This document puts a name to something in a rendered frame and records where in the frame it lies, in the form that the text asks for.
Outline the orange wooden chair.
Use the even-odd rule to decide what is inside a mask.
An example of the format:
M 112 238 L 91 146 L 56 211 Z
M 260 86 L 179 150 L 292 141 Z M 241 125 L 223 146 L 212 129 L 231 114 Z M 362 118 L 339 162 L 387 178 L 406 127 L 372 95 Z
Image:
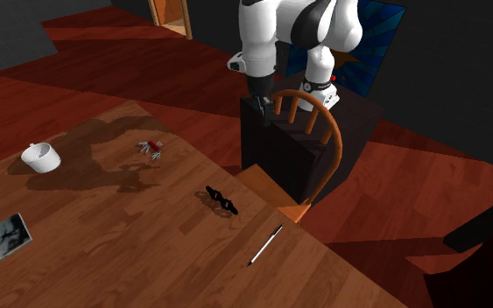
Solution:
M 272 204 L 284 216 L 299 224 L 302 217 L 310 209 L 312 202 L 319 195 L 322 188 L 331 179 L 337 171 L 342 160 L 342 135 L 339 127 L 330 114 L 328 109 L 314 96 L 296 89 L 284 89 L 275 93 L 272 98 L 272 113 L 278 116 L 281 112 L 282 101 L 285 97 L 292 97 L 290 110 L 287 121 L 294 123 L 299 100 L 306 101 L 312 106 L 310 116 L 308 118 L 305 133 L 308 135 L 312 132 L 313 126 L 318 114 L 322 114 L 326 120 L 327 127 L 320 138 L 321 144 L 327 144 L 330 137 L 334 140 L 335 154 L 331 165 L 327 168 L 325 174 L 321 177 L 319 184 L 313 189 L 307 199 L 301 203 L 293 200 L 259 165 L 254 164 L 236 175 L 236 178 L 245 184 L 253 192 L 257 193 L 262 199 Z

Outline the wooden door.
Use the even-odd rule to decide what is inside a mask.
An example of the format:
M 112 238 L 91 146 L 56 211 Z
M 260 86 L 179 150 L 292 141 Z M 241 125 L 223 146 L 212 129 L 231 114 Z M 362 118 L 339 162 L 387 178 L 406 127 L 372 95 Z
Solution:
M 192 39 L 187 0 L 148 0 L 155 25 Z

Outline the red pocket knife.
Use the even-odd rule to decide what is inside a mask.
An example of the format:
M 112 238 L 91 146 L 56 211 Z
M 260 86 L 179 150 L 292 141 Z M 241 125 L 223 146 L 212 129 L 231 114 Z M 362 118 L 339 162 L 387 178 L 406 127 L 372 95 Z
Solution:
M 150 155 L 149 161 L 155 162 L 160 159 L 162 153 L 161 142 L 154 143 L 153 141 L 139 142 L 136 144 L 139 153 L 144 153 L 145 155 Z

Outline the white black pen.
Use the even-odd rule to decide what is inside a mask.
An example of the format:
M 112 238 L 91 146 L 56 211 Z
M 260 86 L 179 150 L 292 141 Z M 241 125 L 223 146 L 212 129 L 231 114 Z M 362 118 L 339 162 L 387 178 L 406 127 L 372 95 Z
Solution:
M 268 247 L 268 245 L 274 240 L 274 238 L 277 236 L 277 234 L 281 231 L 281 229 L 283 228 L 284 224 L 280 224 L 279 226 L 277 226 L 273 232 L 269 235 L 268 239 L 263 243 L 263 245 L 259 248 L 259 250 L 256 252 L 256 254 L 254 256 L 251 257 L 251 259 L 249 259 L 248 263 L 247 263 L 247 267 L 251 266 L 257 259 L 259 256 L 261 256 L 261 254 L 264 252 L 264 250 Z

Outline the dark robot stand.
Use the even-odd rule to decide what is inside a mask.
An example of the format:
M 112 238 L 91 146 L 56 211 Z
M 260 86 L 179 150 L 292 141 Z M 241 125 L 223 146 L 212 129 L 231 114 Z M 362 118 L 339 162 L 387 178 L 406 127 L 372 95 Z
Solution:
M 337 87 L 340 100 L 329 113 L 342 136 L 342 159 L 331 179 L 314 199 L 319 202 L 342 184 L 353 170 L 384 109 L 343 86 Z M 320 142 L 327 121 L 317 115 L 312 131 L 305 132 L 310 112 L 299 108 L 294 122 L 288 122 L 292 99 L 282 101 L 280 113 L 270 105 L 262 116 L 255 101 L 240 99 L 242 168 L 258 165 L 292 199 L 306 200 L 331 166 L 333 141 Z

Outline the brown wooden table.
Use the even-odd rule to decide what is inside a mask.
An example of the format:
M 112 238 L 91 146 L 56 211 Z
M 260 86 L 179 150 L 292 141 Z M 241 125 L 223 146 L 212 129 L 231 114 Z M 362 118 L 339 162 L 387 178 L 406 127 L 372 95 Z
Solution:
M 54 171 L 0 162 L 0 221 L 32 237 L 0 262 L 0 308 L 405 308 L 134 102 L 50 143 Z

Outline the white cup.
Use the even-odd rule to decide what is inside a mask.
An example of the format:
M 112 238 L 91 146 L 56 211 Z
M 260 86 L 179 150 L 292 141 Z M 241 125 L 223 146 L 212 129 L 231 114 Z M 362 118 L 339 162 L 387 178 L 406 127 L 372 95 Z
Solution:
M 61 158 L 49 143 L 31 143 L 21 159 L 37 173 L 47 173 L 60 166 Z

